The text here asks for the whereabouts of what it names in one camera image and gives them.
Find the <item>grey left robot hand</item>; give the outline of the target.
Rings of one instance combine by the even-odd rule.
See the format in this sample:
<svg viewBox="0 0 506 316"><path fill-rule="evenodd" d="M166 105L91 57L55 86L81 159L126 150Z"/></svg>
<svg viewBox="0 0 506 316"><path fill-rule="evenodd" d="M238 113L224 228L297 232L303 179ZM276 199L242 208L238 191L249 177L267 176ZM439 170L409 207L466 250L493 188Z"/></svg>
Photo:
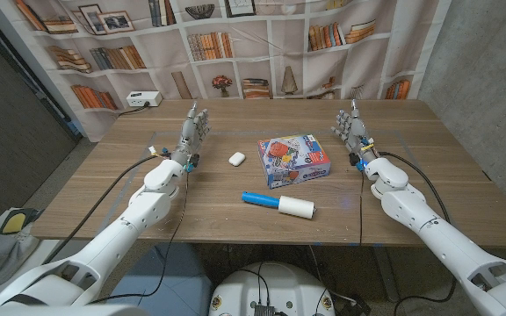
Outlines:
<svg viewBox="0 0 506 316"><path fill-rule="evenodd" d="M194 101L182 124L180 139L171 153L171 160L184 166L195 154L199 153L200 147L211 129L208 125L208 118L208 109L198 111L198 102Z"/></svg>

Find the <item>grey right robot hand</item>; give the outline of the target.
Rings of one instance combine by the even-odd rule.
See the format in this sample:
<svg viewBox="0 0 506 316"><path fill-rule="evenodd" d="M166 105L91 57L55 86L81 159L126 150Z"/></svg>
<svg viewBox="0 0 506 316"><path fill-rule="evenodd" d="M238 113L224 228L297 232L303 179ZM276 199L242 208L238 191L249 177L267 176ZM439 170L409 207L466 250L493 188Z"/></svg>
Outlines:
<svg viewBox="0 0 506 316"><path fill-rule="evenodd" d="M331 131L344 143L352 166L358 164L365 167L379 157L365 128L365 123L360 118L356 99L351 100L350 112L339 111L336 115L336 124L331 127Z"/></svg>

